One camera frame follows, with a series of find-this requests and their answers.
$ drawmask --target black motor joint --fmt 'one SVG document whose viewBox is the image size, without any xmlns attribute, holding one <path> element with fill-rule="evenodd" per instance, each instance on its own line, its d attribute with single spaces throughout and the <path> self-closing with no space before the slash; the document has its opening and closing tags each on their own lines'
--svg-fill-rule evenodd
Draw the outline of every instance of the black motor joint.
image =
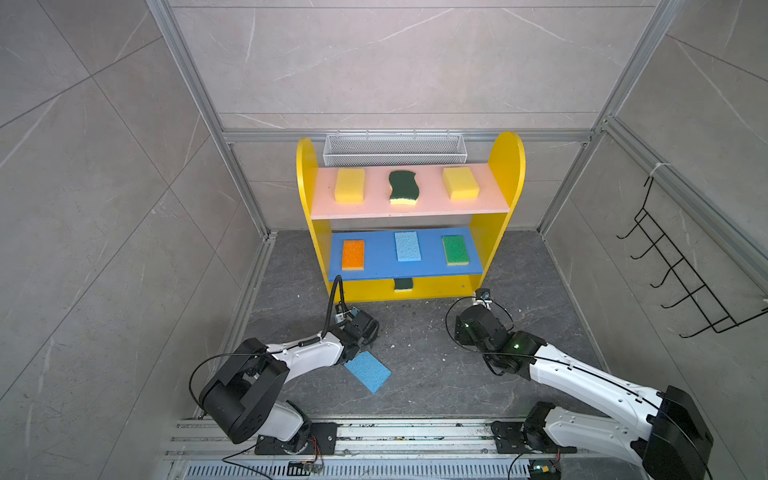
<svg viewBox="0 0 768 480">
<path fill-rule="evenodd" d="M 490 290 L 478 289 L 475 298 L 484 302 L 491 299 Z M 501 321 L 485 305 L 470 306 L 456 317 L 456 341 L 465 346 L 475 346 L 485 361 L 501 372 L 513 373 L 531 379 L 528 367 L 536 362 L 532 357 L 547 343 L 527 332 L 507 331 Z"/>
<path fill-rule="evenodd" d="M 361 350 L 368 349 L 379 335 L 379 321 L 368 313 L 351 309 L 349 312 L 345 312 L 344 316 L 344 320 L 331 329 L 331 333 L 343 345 L 339 361 L 336 362 L 337 365 L 350 361 Z"/>
</svg>

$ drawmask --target shelf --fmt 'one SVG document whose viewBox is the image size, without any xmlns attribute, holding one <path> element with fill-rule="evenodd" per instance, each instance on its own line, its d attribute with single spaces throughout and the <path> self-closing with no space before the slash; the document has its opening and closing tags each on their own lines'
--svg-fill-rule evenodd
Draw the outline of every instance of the shelf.
<svg viewBox="0 0 768 480">
<path fill-rule="evenodd" d="M 446 167 L 470 167 L 480 186 L 473 200 L 451 200 L 442 180 Z M 499 189 L 487 164 L 409 165 L 365 167 L 366 186 L 361 204 L 338 204 L 333 197 L 338 168 L 318 168 L 312 203 L 312 220 L 339 218 L 420 217 L 425 215 L 506 214 L 509 203 Z M 410 170 L 416 173 L 419 200 L 416 205 L 391 205 L 389 173 Z"/>
<path fill-rule="evenodd" d="M 480 186 L 474 200 L 451 202 L 442 181 L 446 165 L 366 167 L 366 202 L 338 205 L 333 199 L 336 168 L 319 167 L 312 141 L 302 138 L 296 149 L 296 182 L 306 225 L 317 253 L 317 263 L 330 293 L 333 278 L 341 273 L 348 302 L 375 302 L 472 295 L 482 285 L 499 242 L 515 211 L 525 182 L 525 149 L 520 136 L 505 132 L 498 136 L 487 164 L 465 164 Z M 415 206 L 389 204 L 389 172 L 416 172 L 421 195 Z M 334 233 L 332 219 L 371 217 L 415 217 L 422 215 L 471 214 L 468 228 L 421 229 L 421 262 L 398 262 L 393 231 Z M 443 235 L 461 234 L 470 264 L 448 266 L 442 248 Z M 366 269 L 341 270 L 345 239 L 366 240 Z M 396 292 L 393 278 L 413 278 L 413 290 Z"/>
<path fill-rule="evenodd" d="M 422 259 L 418 262 L 397 261 L 395 248 L 395 230 L 376 232 L 334 233 L 331 241 L 328 281 L 333 282 L 336 275 L 347 280 L 376 280 L 392 278 L 419 278 L 426 276 L 482 275 L 475 241 L 467 227 L 429 228 L 416 230 L 419 235 L 419 249 Z M 462 235 L 469 253 L 469 265 L 449 266 L 445 262 L 442 237 Z M 364 270 L 341 270 L 341 253 L 344 240 L 366 241 L 366 259 Z"/>
</svg>

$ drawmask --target yellow sponge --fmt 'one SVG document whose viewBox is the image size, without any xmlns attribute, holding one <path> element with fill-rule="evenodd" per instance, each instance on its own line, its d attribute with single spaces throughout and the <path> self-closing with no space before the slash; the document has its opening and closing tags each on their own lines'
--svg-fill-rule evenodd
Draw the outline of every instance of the yellow sponge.
<svg viewBox="0 0 768 480">
<path fill-rule="evenodd" d="M 472 169 L 469 167 L 444 168 L 442 181 L 445 182 L 451 200 L 471 200 L 477 198 L 480 193 L 475 175 L 472 175 Z"/>
<path fill-rule="evenodd" d="M 338 204 L 361 204 L 362 191 L 366 186 L 364 168 L 340 168 L 336 174 L 333 196 Z"/>
</svg>

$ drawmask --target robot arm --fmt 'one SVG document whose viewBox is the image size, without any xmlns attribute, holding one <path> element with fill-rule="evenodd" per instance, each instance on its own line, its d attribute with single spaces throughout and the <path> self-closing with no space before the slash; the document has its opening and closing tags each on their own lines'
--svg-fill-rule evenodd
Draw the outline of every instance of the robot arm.
<svg viewBox="0 0 768 480">
<path fill-rule="evenodd" d="M 575 446 L 642 466 L 655 480 L 701 480 L 713 439 L 692 398 L 673 386 L 660 392 L 580 362 L 543 339 L 509 332 L 490 311 L 490 292 L 456 317 L 455 340 L 483 352 L 489 368 L 552 386 L 610 418 L 538 403 L 528 416 L 528 446 Z"/>
<path fill-rule="evenodd" d="M 333 327 L 305 339 L 267 345 L 255 338 L 245 340 L 203 387 L 203 410 L 233 443 L 258 434 L 275 437 L 288 452 L 303 449 L 310 421 L 295 406 L 277 401 L 283 384 L 314 369 L 348 362 L 379 334 L 379 322 L 362 310 L 340 305 L 337 310 Z"/>
</svg>

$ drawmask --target black cable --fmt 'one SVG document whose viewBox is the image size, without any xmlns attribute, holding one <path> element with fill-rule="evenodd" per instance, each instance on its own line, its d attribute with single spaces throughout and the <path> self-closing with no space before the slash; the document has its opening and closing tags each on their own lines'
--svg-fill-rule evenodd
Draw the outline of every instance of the black cable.
<svg viewBox="0 0 768 480">
<path fill-rule="evenodd" d="M 509 331 L 512 331 L 513 329 L 515 329 L 515 319 L 512 318 L 512 315 L 510 315 L 509 311 L 507 311 L 507 309 L 504 308 L 503 305 L 501 305 L 500 303 L 496 302 L 496 300 L 491 299 L 491 302 L 492 302 L 491 303 L 492 305 L 496 305 L 498 308 L 504 310 L 504 313 L 506 313 L 507 316 L 509 317 L 509 321 L 512 322 L 512 327 L 509 330 L 507 330 L 507 331 L 509 332 Z"/>
<path fill-rule="evenodd" d="M 512 463 L 509 464 L 509 470 L 507 470 L 507 480 L 512 479 L 512 466 L 515 464 L 516 461 L 518 461 L 518 458 L 525 455 L 525 452 L 521 453 L 520 455 L 516 456 L 514 460 L 512 460 Z"/>
<path fill-rule="evenodd" d="M 258 473 L 259 475 L 263 476 L 264 478 L 267 478 L 267 480 L 274 480 L 274 478 L 270 477 L 269 475 L 267 475 L 267 474 L 266 474 L 266 473 L 264 473 L 264 472 L 260 472 L 260 471 L 256 470 L 255 468 L 249 467 L 249 466 L 247 466 L 247 465 L 241 465 L 241 464 L 239 464 L 239 463 L 235 463 L 235 462 L 230 462 L 230 461 L 229 461 L 229 458 L 232 458 L 232 457 L 236 457 L 236 456 L 238 456 L 238 455 L 242 455 L 243 453 L 247 452 L 248 450 L 251 450 L 251 449 L 254 449 L 254 448 L 256 448 L 256 445 L 259 445 L 259 442 L 256 442 L 255 444 L 251 445 L 250 447 L 248 447 L 248 448 L 247 448 L 247 449 L 245 449 L 245 450 L 242 450 L 242 451 L 240 451 L 240 452 L 238 452 L 238 453 L 233 453 L 232 455 L 229 455 L 229 456 L 227 456 L 227 457 L 224 457 L 224 458 L 222 458 L 222 459 L 221 459 L 221 461 L 222 461 L 222 462 L 224 462 L 224 463 L 228 463 L 228 464 L 230 464 L 230 465 L 235 465 L 236 467 L 241 467 L 241 468 L 245 468 L 246 470 L 250 470 L 250 471 L 252 471 L 252 472 L 256 472 L 256 473 Z"/>
<path fill-rule="evenodd" d="M 344 281 L 341 278 L 341 275 L 336 275 L 336 278 L 333 279 L 333 285 L 331 286 L 331 294 L 328 296 L 328 310 L 326 310 L 326 322 L 323 325 L 323 333 L 320 335 L 320 338 L 326 338 L 326 334 L 329 330 L 331 330 L 331 314 L 333 313 L 333 301 L 336 298 L 336 285 L 339 286 L 339 304 L 346 312 L 349 310 L 346 307 L 346 303 L 344 302 Z"/>
<path fill-rule="evenodd" d="M 487 356 L 483 355 L 483 356 L 482 356 L 482 359 L 483 359 L 483 361 L 485 361 L 485 366 L 487 366 L 487 367 L 488 367 L 488 370 L 491 370 L 491 373 L 493 373 L 493 374 L 494 374 L 494 375 L 496 375 L 496 376 L 503 376 L 503 375 L 504 375 L 504 372 L 497 372 L 497 371 L 495 371 L 495 370 L 493 369 L 493 367 L 491 366 L 491 361 L 490 361 L 490 360 L 488 360 L 488 357 L 487 357 Z"/>
<path fill-rule="evenodd" d="M 589 375 L 592 375 L 592 376 L 594 376 L 594 377 L 597 377 L 597 378 L 599 378 L 599 379 L 603 380 L 604 382 L 608 382 L 608 383 L 610 383 L 610 384 L 612 384 L 612 385 L 614 385 L 614 386 L 617 386 L 617 387 L 619 387 L 620 389 L 623 389 L 624 391 L 626 391 L 626 392 L 628 392 L 628 393 L 630 393 L 630 394 L 632 394 L 632 395 L 634 395 L 634 396 L 638 397 L 639 399 L 642 399 L 642 400 L 644 400 L 644 401 L 645 401 L 645 402 L 647 402 L 649 405 L 653 406 L 655 409 L 659 409 L 659 407 L 658 407 L 658 406 L 656 406 L 656 405 L 654 405 L 653 403 L 649 402 L 647 399 L 640 397 L 640 395 L 638 395 L 636 392 L 633 392 L 632 390 L 630 390 L 630 389 L 628 389 L 627 387 L 625 387 L 625 386 L 621 385 L 620 383 L 614 382 L 613 380 L 607 379 L 607 378 L 605 378 L 605 377 L 603 377 L 603 376 L 600 376 L 600 375 L 598 375 L 598 374 L 597 374 L 597 373 L 595 373 L 595 372 L 591 372 L 591 371 L 589 371 L 589 370 L 587 370 L 587 369 L 582 369 L 582 368 L 580 368 L 580 367 L 578 367 L 578 366 L 576 366 L 576 365 L 571 365 L 570 363 L 567 363 L 567 362 L 562 362 L 562 361 L 560 361 L 560 360 L 556 360 L 556 359 L 548 359 L 548 358 L 546 358 L 546 357 L 543 357 L 543 356 L 536 356 L 536 355 L 525 355 L 524 353 L 507 353 L 507 352 L 482 352 L 482 351 L 480 351 L 480 350 L 473 350 L 473 349 L 469 349 L 469 348 L 467 348 L 467 347 L 463 346 L 461 343 L 459 343 L 458 341 L 456 341 L 456 339 L 455 339 L 455 338 L 453 338 L 453 335 L 451 335 L 451 330 L 448 328 L 448 314 L 451 312 L 451 309 L 454 307 L 454 305 L 455 305 L 456 303 L 458 303 L 459 301 L 461 301 L 461 300 L 463 300 L 463 299 L 467 299 L 467 298 L 474 298 L 474 297 L 472 297 L 472 296 L 463 296 L 463 297 L 459 298 L 458 300 L 456 300 L 456 301 L 455 301 L 455 302 L 454 302 L 454 303 L 453 303 L 453 304 L 452 304 L 452 305 L 451 305 L 451 306 L 448 308 L 448 311 L 447 311 L 447 312 L 445 312 L 445 318 L 444 318 L 444 320 L 445 320 L 445 331 L 448 333 L 448 337 L 450 337 L 450 339 L 453 341 L 453 343 L 455 343 L 456 345 L 458 345 L 458 346 L 459 346 L 459 347 L 461 347 L 462 349 L 466 350 L 467 352 L 472 352 L 472 353 L 479 353 L 479 354 L 481 354 L 481 355 L 483 355 L 483 356 L 484 356 L 484 355 L 516 356 L 516 357 L 522 357 L 522 358 L 527 358 L 527 359 L 546 360 L 546 361 L 548 361 L 548 362 L 559 363 L 560 365 L 566 366 L 566 367 L 568 367 L 569 369 L 574 369 L 574 370 L 578 370 L 579 372 L 588 373 Z"/>
<path fill-rule="evenodd" d="M 203 411 L 203 415 L 205 415 L 205 409 L 203 408 L 203 400 L 205 399 L 201 399 L 200 401 L 198 401 L 197 397 L 194 395 L 194 392 L 192 392 L 192 378 L 194 378 L 194 374 L 197 373 L 197 370 L 199 370 L 201 366 L 205 365 L 206 363 L 208 363 L 213 359 L 219 358 L 220 356 L 257 356 L 257 354 L 256 353 L 220 353 L 218 355 L 209 356 L 208 358 L 200 362 L 200 365 L 196 366 L 194 370 L 192 370 L 192 375 L 190 375 L 190 381 L 189 381 L 190 395 L 192 396 L 192 400 L 194 400 L 197 406 L 200 407 L 200 410 Z"/>
<path fill-rule="evenodd" d="M 688 436 L 688 434 L 672 418 L 670 418 L 670 416 L 667 415 L 667 413 L 665 411 L 659 409 L 658 413 L 660 413 L 661 415 L 667 417 L 667 421 L 669 423 L 671 423 L 672 425 L 674 425 L 675 427 L 677 427 L 678 430 L 680 430 L 680 433 L 682 433 L 683 437 L 685 437 L 685 439 L 688 441 L 688 443 L 690 443 L 690 446 L 694 447 L 694 452 L 696 452 L 696 456 L 699 457 L 699 460 L 701 461 L 701 465 L 704 465 L 704 469 L 707 470 L 707 475 L 710 476 L 710 480 L 714 480 L 714 478 L 712 477 L 712 472 L 710 472 L 709 466 L 707 466 L 707 463 L 704 461 L 704 457 L 701 456 L 701 454 L 699 453 L 699 449 L 696 447 L 696 444 L 694 443 L 694 441 L 691 440 L 691 438 Z"/>
</svg>

